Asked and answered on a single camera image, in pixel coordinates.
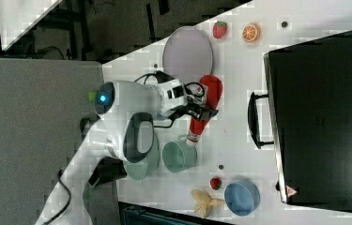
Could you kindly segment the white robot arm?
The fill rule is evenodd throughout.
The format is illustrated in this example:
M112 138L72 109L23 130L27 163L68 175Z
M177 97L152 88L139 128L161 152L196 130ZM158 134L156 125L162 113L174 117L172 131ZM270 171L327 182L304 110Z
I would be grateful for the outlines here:
M98 120L58 172L34 225L93 225L84 206L84 190L104 158L139 162L152 150L156 121L175 121L185 114L205 121L218 113L197 103L187 85L175 78L157 79L155 84L107 82L97 91L95 112Z

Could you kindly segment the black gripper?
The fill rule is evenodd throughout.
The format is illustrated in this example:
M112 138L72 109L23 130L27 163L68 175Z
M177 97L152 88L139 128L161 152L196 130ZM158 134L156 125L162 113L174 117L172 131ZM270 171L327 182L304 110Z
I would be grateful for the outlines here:
M199 82L189 82L184 85L188 100L187 114L197 121L208 121L219 112L206 105L208 87Z

